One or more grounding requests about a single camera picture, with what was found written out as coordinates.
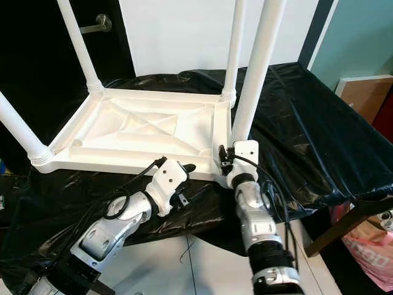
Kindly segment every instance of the white wall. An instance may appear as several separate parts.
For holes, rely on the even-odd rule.
[[[119,0],[137,76],[225,69],[235,0]],[[271,64],[297,61],[318,0],[288,0]],[[248,0],[246,66],[262,0]]]

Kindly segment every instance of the black tablecloth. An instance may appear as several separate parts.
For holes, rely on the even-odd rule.
[[[238,93],[245,72],[239,70]],[[223,70],[196,70],[120,79],[107,87],[220,94],[224,77]],[[269,68],[250,137],[259,142],[260,164],[281,186],[292,219],[346,200],[379,200],[393,192],[392,144],[298,63]],[[41,253],[55,252],[68,232],[52,237],[74,224],[92,200],[129,178],[70,170],[41,175],[33,168],[25,176],[0,176],[6,204],[0,219],[10,220],[0,253],[5,284],[15,289],[30,267],[53,259],[37,249],[48,241]],[[142,189],[149,179],[127,189]],[[185,196],[189,206],[143,224],[126,245],[193,233],[244,254],[232,191],[191,181]]]

